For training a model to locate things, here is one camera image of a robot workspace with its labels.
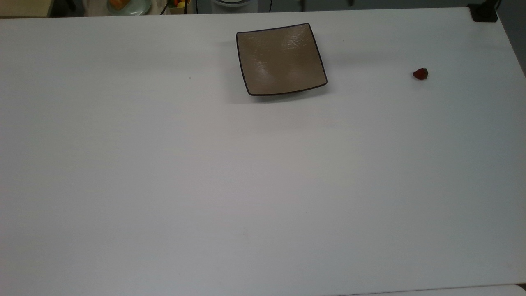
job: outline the red strawberry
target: red strawberry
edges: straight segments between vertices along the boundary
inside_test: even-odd
[[[426,68],[420,68],[413,72],[413,76],[418,80],[424,80],[427,79],[429,72]]]

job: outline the cable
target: cable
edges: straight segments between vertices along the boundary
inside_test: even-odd
[[[166,1],[166,5],[165,5],[165,8],[163,8],[163,11],[161,12],[161,15],[164,14],[164,11],[166,11],[166,9],[168,8],[168,4],[170,4],[170,0]]]

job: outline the white table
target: white table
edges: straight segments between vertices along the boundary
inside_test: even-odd
[[[304,22],[328,85],[259,103],[236,32]],[[0,40],[5,296],[526,282],[526,80],[500,22],[31,19],[1,21]]]

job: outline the ceramic plate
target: ceramic plate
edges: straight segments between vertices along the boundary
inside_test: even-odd
[[[239,32],[239,64],[250,95],[277,95],[327,84],[309,24]]]
[[[111,15],[124,16],[124,15],[144,15],[148,13],[151,6],[151,0],[131,0],[126,6],[121,10],[115,10],[107,2],[106,6],[108,7],[109,13]]]

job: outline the plate rim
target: plate rim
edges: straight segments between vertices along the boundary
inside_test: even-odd
[[[276,30],[276,29],[291,28],[291,27],[297,27],[297,26],[303,26],[303,25],[307,25],[309,27],[310,35],[312,36],[312,40],[314,41],[314,46],[316,48],[316,52],[318,53],[318,58],[320,60],[321,69],[323,70],[323,75],[325,77],[325,82],[322,83],[322,84],[313,86],[313,87],[303,88],[301,90],[296,90],[296,91],[291,91],[291,92],[271,93],[271,94],[254,94],[254,93],[251,93],[249,88],[248,88],[248,85],[247,85],[247,80],[245,78],[245,72],[243,71],[243,64],[241,63],[241,54],[239,53],[239,34],[263,32],[263,31],[272,31],[272,30]],[[318,88],[318,87],[326,85],[327,82],[328,82],[328,80],[327,80],[327,73],[325,72],[325,66],[323,65],[323,60],[321,59],[320,49],[318,48],[318,44],[316,43],[316,38],[314,37],[314,33],[312,32],[312,27],[310,26],[309,23],[303,23],[303,24],[297,24],[297,25],[291,25],[291,26],[283,26],[283,27],[276,27],[276,28],[261,29],[261,30],[254,30],[254,31],[237,32],[236,33],[236,46],[237,46],[237,57],[239,59],[239,68],[241,69],[241,74],[243,76],[243,82],[245,83],[245,88],[247,89],[247,92],[248,92],[249,95],[252,95],[252,96],[269,96],[269,95],[292,94],[292,93],[308,91],[308,90],[311,90],[313,88]]]
[[[114,12],[118,12],[116,11],[115,9],[113,9],[109,3],[109,0],[106,0],[106,8],[108,9],[109,11],[109,14],[112,15],[112,16],[138,16],[138,15],[146,15],[149,11],[150,11],[150,8],[151,8],[151,0],[143,0],[144,3],[148,2],[148,7],[140,14],[118,14],[118,13],[114,13]]]

